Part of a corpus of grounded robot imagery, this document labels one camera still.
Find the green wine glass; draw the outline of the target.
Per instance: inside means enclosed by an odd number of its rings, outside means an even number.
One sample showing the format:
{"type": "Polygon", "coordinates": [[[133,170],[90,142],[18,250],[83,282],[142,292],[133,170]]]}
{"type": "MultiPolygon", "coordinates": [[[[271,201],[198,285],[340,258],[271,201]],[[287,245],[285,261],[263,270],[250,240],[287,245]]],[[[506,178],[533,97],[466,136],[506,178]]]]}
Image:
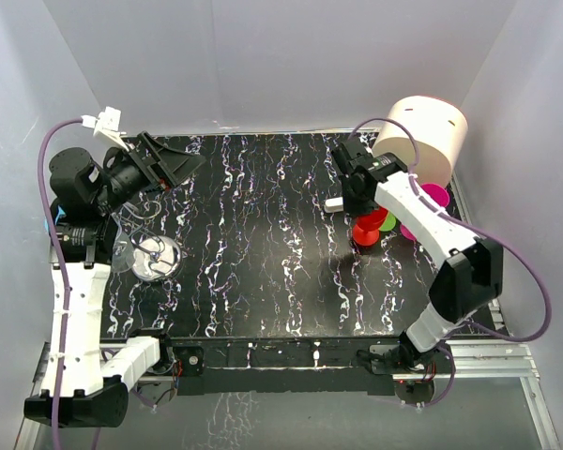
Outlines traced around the green wine glass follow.
{"type": "Polygon", "coordinates": [[[396,217],[394,217],[391,213],[388,213],[386,219],[379,227],[379,231],[384,233],[391,232],[395,228],[396,222],[396,217]]]}

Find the red wine glass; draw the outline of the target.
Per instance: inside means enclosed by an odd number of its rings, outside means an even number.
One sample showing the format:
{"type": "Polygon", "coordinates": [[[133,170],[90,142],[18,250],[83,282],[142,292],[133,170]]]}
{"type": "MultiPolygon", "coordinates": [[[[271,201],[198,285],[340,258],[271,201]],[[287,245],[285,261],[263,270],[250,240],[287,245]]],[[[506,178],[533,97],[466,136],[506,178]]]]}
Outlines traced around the red wine glass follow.
{"type": "Polygon", "coordinates": [[[368,215],[356,218],[352,230],[353,241],[362,247],[374,245],[380,236],[380,227],[388,216],[388,210],[380,207],[368,215]]]}

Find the magenta wine glass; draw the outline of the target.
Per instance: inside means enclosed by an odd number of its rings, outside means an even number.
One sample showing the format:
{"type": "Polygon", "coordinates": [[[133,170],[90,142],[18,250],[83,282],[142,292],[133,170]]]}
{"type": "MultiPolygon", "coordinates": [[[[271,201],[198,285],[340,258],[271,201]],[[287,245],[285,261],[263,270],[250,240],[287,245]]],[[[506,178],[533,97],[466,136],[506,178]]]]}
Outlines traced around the magenta wine glass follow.
{"type": "MultiPolygon", "coordinates": [[[[426,183],[420,186],[439,206],[446,208],[450,202],[450,196],[448,191],[437,184],[433,183],[426,183]]],[[[416,241],[416,237],[404,227],[404,225],[400,226],[400,231],[402,235],[411,240],[416,241]]]]}

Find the clear wine glass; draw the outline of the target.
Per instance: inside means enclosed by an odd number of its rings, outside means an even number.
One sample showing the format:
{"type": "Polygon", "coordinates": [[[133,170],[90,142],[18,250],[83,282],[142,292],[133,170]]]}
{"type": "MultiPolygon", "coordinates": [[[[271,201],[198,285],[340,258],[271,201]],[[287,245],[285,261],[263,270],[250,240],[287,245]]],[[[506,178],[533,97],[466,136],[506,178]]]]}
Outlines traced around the clear wine glass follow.
{"type": "Polygon", "coordinates": [[[134,248],[130,237],[132,227],[130,223],[123,219],[118,213],[111,213],[111,219],[116,225],[112,254],[112,271],[118,274],[129,271],[134,264],[134,248]]]}

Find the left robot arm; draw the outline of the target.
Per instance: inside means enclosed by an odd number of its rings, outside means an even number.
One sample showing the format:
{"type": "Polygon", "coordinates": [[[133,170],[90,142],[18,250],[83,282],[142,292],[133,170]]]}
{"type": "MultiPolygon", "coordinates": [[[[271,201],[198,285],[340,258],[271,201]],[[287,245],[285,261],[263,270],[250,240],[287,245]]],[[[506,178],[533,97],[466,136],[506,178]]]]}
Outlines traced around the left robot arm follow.
{"type": "Polygon", "coordinates": [[[141,232],[134,241],[116,212],[150,190],[177,188],[205,163],[204,157],[174,149],[147,133],[135,144],[118,143],[102,162],[81,147],[58,152],[50,161],[54,201],[51,272],[54,307],[51,348],[37,395],[23,406],[27,419],[61,428],[115,428],[124,420],[129,392],[151,370],[169,371],[175,351],[163,331],[133,332],[109,360],[100,349],[102,301],[116,272],[145,282],[177,273],[179,244],[141,232]]]}

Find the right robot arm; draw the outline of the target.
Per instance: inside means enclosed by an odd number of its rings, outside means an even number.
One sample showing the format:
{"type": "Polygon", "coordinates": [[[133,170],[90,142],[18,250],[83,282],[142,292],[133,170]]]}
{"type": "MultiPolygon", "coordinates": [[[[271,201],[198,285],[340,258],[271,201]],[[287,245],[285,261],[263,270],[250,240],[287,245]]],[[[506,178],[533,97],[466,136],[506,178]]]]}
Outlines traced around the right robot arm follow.
{"type": "Polygon", "coordinates": [[[379,207],[389,210],[432,257],[437,272],[429,304],[401,333],[397,348],[383,355],[396,368],[422,371],[450,332],[501,294],[504,250],[494,239],[453,222],[394,154],[373,157],[352,138],[331,155],[344,212],[358,217],[379,207]]]}

